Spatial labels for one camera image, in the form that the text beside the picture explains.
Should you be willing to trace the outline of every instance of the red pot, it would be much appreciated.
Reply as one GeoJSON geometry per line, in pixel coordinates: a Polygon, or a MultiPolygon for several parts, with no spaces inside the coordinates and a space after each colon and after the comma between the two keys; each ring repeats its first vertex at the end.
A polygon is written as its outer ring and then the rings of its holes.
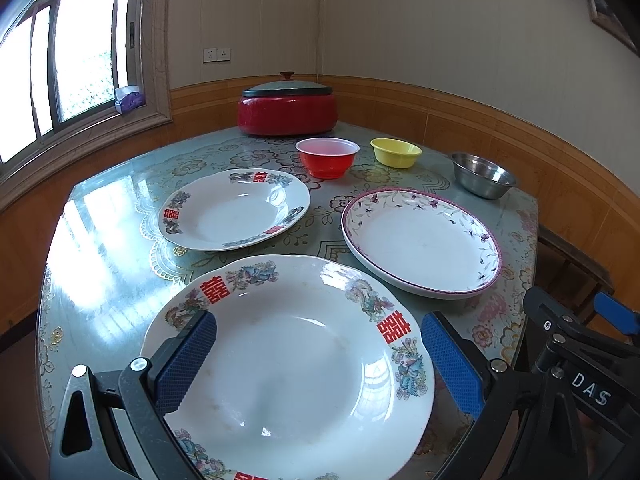
{"type": "Polygon", "coordinates": [[[331,130],[338,121],[331,87],[294,81],[293,72],[281,74],[282,81],[242,92],[238,128],[246,134],[260,136],[309,135],[331,130]]]}

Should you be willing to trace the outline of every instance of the yellow plastic bowl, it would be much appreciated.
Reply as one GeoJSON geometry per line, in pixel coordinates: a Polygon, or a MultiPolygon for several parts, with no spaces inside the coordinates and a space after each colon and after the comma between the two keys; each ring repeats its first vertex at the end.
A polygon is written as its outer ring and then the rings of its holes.
{"type": "Polygon", "coordinates": [[[373,139],[371,141],[376,160],[392,168],[410,168],[422,150],[415,144],[398,139],[373,139]]]}

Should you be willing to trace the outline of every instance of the window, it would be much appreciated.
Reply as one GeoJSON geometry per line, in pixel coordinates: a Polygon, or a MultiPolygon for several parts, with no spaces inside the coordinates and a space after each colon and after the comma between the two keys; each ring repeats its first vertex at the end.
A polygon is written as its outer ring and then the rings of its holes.
{"type": "Polygon", "coordinates": [[[0,45],[0,173],[115,114],[142,86],[141,0],[35,0],[0,45]]]}

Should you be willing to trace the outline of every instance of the blue gripper pad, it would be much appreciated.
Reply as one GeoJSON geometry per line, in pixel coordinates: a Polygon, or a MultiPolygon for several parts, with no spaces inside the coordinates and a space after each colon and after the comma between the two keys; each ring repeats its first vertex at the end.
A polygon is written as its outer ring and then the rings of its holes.
{"type": "Polygon", "coordinates": [[[422,343],[458,409],[478,418],[484,407],[480,377],[433,314],[424,316],[420,331],[422,343]]]}
{"type": "Polygon", "coordinates": [[[156,411],[161,415],[180,406],[200,366],[216,341],[218,326],[212,313],[191,329],[156,379],[156,411]]]}
{"type": "Polygon", "coordinates": [[[596,294],[593,299],[593,308],[624,335],[640,333],[639,314],[614,300],[608,294],[604,292],[596,294]]]}

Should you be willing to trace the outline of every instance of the ceramic plate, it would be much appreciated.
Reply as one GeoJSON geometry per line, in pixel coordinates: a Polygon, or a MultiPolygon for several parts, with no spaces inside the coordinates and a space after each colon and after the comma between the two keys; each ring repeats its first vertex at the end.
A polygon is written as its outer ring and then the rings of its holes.
{"type": "Polygon", "coordinates": [[[433,365],[380,282],[314,256],[238,260],[175,296],[142,355],[201,308],[218,338],[165,420],[204,478],[386,480],[411,458],[433,365]]]}
{"type": "Polygon", "coordinates": [[[309,190],[273,170],[221,171],[181,187],[158,213],[170,242],[199,251],[257,244],[289,229],[309,208],[309,190]]]}
{"type": "Polygon", "coordinates": [[[375,275],[420,296],[480,294],[500,274],[500,247],[459,205],[411,189],[378,189],[342,213],[347,246],[375,275]]]}

